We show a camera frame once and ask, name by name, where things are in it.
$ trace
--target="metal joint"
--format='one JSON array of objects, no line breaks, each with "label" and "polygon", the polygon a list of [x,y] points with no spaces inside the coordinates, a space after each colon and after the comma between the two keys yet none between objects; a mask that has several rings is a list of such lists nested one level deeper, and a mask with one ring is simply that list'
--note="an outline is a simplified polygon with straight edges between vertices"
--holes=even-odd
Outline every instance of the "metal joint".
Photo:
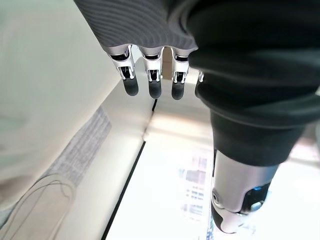
[{"label": "metal joint", "polygon": [[113,64],[123,80],[135,77],[135,62],[131,53],[132,45],[129,45],[121,54],[110,54]]},{"label": "metal joint", "polygon": [[162,57],[164,48],[162,47],[157,54],[145,54],[143,49],[140,49],[143,57],[145,72],[148,76],[148,81],[159,82],[162,78]]},{"label": "metal joint", "polygon": [[189,61],[187,56],[177,55],[173,49],[172,51],[172,81],[176,84],[186,82],[186,77],[189,71]]}]

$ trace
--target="white fabric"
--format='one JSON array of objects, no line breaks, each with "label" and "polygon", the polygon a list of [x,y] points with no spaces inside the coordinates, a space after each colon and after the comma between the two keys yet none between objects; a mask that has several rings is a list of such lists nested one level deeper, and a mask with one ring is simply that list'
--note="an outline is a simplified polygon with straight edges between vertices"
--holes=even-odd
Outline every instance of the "white fabric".
[{"label": "white fabric", "polygon": [[0,230],[0,240],[52,240],[70,209],[76,190],[60,175],[39,180],[15,206]]},{"label": "white fabric", "polygon": [[0,2],[0,209],[34,184],[119,80],[72,0]]}]

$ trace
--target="gray textured fabric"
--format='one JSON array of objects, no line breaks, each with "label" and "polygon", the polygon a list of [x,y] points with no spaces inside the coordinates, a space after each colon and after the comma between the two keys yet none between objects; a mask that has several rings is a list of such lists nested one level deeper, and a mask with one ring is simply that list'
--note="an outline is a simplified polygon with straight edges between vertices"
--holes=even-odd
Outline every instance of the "gray textured fabric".
[{"label": "gray textured fabric", "polygon": [[[99,107],[41,178],[59,174],[77,187],[110,130],[111,122],[104,110]],[[0,227],[13,209],[14,207],[0,211]]]}]

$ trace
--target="black fingertip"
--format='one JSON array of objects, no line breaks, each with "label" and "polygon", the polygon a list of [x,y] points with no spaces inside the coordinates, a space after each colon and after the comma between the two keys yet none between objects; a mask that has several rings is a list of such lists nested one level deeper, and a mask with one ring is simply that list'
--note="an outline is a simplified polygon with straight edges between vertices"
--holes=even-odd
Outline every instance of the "black fingertip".
[{"label": "black fingertip", "polygon": [[123,80],[124,89],[126,93],[130,96],[135,96],[139,92],[138,82],[136,76],[133,79],[126,78]]},{"label": "black fingertip", "polygon": [[180,100],[185,91],[185,84],[181,82],[174,83],[172,82],[172,90],[171,90],[171,95],[174,100]]},{"label": "black fingertip", "polygon": [[161,92],[161,81],[149,81],[149,94],[153,99],[158,99]]},{"label": "black fingertip", "polygon": [[199,98],[199,92],[198,92],[198,86],[199,86],[200,82],[197,81],[196,85],[195,85],[195,89],[194,89],[194,94],[197,98]]}]

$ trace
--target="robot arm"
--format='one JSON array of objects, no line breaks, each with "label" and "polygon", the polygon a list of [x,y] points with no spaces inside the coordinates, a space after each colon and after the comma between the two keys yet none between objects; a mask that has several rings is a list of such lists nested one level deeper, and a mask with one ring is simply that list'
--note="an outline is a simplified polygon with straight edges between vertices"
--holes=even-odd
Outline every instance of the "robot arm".
[{"label": "robot arm", "polygon": [[277,168],[243,164],[216,152],[211,212],[221,231],[235,233],[264,204]]},{"label": "robot arm", "polygon": [[211,211],[234,233],[264,203],[279,164],[320,118],[318,0],[75,0],[129,95],[139,46],[150,95],[161,95],[163,46],[172,47],[172,97],[189,64],[211,111],[216,150]]}]

